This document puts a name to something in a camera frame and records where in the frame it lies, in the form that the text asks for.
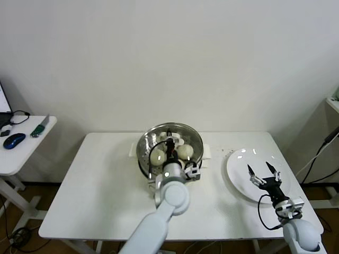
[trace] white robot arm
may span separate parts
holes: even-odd
[[[155,179],[155,205],[157,210],[144,217],[130,239],[123,246],[120,254],[157,253],[166,239],[168,223],[173,215],[184,213],[190,203],[190,196],[184,183],[187,180],[200,179],[200,170],[195,163],[183,169],[174,150],[174,141],[166,141],[167,160],[163,164],[163,173]],[[152,171],[149,172],[150,183]]]
[[[280,172],[266,162],[274,177],[260,179],[255,176],[252,168],[248,165],[250,181],[258,188],[269,193],[275,213],[280,225],[275,229],[283,227],[285,241],[288,243],[293,254],[326,254],[322,244],[321,235],[317,229],[308,221],[302,220],[302,199],[290,199],[280,189]]]
[[[183,183],[169,182],[160,192],[162,201],[156,212],[146,215],[119,253],[157,253],[172,215],[182,214],[189,207],[189,192]]]

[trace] table leg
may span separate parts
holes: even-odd
[[[0,193],[22,211],[37,215],[38,210],[12,189],[2,178],[0,178]]]
[[[331,199],[310,200],[313,209],[339,208],[339,193],[333,187],[326,187]]]
[[[96,249],[95,249],[96,253],[101,253],[102,243],[103,243],[103,241],[97,242]]]
[[[17,191],[19,190],[19,188],[18,188],[18,187],[15,187],[14,190],[17,192]],[[11,202],[10,202],[8,199],[6,199],[6,201],[5,201],[5,207],[8,207],[10,203],[11,203]],[[4,214],[4,212],[5,212],[5,207],[2,206],[2,207],[0,208],[0,217]]]
[[[254,249],[256,254],[274,254],[287,246],[287,242],[283,239],[273,240],[267,244],[264,248],[260,249],[257,240],[253,240]]]
[[[26,186],[16,177],[16,176],[6,176],[8,181],[10,181],[15,187],[18,187],[21,191],[26,189]]]
[[[40,196],[32,198],[31,202],[27,202],[22,196],[20,196],[15,189],[12,189],[2,178],[0,178],[0,193],[7,198],[7,200],[17,206],[23,211],[19,222],[15,226],[14,230],[25,227],[28,220],[43,220],[47,211],[37,210],[36,206],[40,201]]]
[[[62,240],[65,244],[70,246],[80,254],[96,254],[97,252],[90,248],[86,242],[78,240]]]

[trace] white power cord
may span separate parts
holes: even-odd
[[[316,155],[316,156],[314,156],[312,159],[310,159],[310,161],[309,162],[307,162],[306,163],[306,165],[301,169],[301,170],[299,170],[297,173],[296,173],[296,177],[298,176],[298,175],[300,175],[300,173],[301,172],[303,172],[304,171],[304,169],[305,168],[307,168],[307,166],[315,159],[315,158],[317,158],[319,155],[321,155],[322,154],[322,152],[337,138],[339,136],[339,133],[334,137],[334,138],[332,138],[332,140],[328,143],[328,144],[326,144],[323,148],[322,148],[322,150],[320,151],[320,153],[318,154],[318,155]]]
[[[209,245],[206,245],[205,247],[201,248],[201,250],[199,250],[197,252],[197,254],[201,253],[204,249],[207,249],[208,247],[212,246],[213,244],[215,244],[217,241],[211,242]]]
[[[15,251],[15,253],[12,252],[12,246],[10,248],[10,254],[16,254],[17,253],[17,250]]]
[[[194,245],[196,245],[198,242],[194,242],[194,243],[192,243],[190,246],[188,246],[186,249],[185,249],[185,251],[184,251],[184,254],[186,254],[187,252],[188,252],[188,250],[190,249],[190,248],[192,248]]]
[[[6,239],[7,239],[7,237],[5,237],[4,239],[2,239],[2,240],[0,241],[0,243],[3,242],[3,241],[5,241]]]

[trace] computer mouse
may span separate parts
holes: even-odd
[[[26,135],[23,133],[16,133],[11,136],[9,136],[5,141],[4,141],[4,148],[6,149],[13,149],[16,147],[18,144],[21,143],[22,140],[26,138]]]

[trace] wooden floor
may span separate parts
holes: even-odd
[[[38,209],[47,210],[51,204],[58,187],[51,186],[28,186],[25,191],[21,192],[21,195],[30,200],[35,195],[42,196],[42,199],[38,205]],[[305,189],[309,199],[327,199],[328,194],[324,189],[321,188],[307,188]],[[331,226],[332,232],[325,231],[322,235],[323,244],[327,250],[328,254],[338,254],[339,253],[339,210],[338,209],[328,209],[328,210],[317,210],[318,215],[323,217]],[[16,225],[19,220],[22,212],[17,209],[14,205],[10,205],[7,208],[7,217],[8,217],[8,230],[11,230]],[[34,228],[39,226],[41,221],[30,221],[27,225],[28,228]],[[0,218],[0,241],[5,238],[5,219],[4,216]],[[38,248],[46,242],[45,239],[42,239],[38,236],[38,230],[34,231],[32,239],[29,243],[22,248],[23,250],[33,250]],[[260,246],[263,247],[269,240],[260,241]],[[198,242],[196,243],[187,254],[197,253],[201,248],[207,246],[211,242]],[[102,254],[113,254],[114,250],[117,251],[119,245],[121,247],[123,243],[120,242],[104,242],[101,253]],[[176,251],[177,254],[182,254],[184,250],[191,245],[192,242],[166,242],[164,243],[162,249]],[[96,243],[88,242],[88,245],[93,247]],[[9,242],[5,239],[0,242],[0,253],[9,254],[10,250],[4,252],[9,246]],[[220,253],[220,247],[222,247],[222,253],[254,253],[254,248],[251,241],[223,241],[214,243],[211,247],[206,248],[201,252],[201,254],[208,253]],[[61,241],[53,240],[48,243],[44,248],[35,252],[36,254],[50,253],[50,254],[77,254],[76,251],[66,246]],[[283,250],[278,252],[279,254],[291,253],[289,248],[286,247]]]

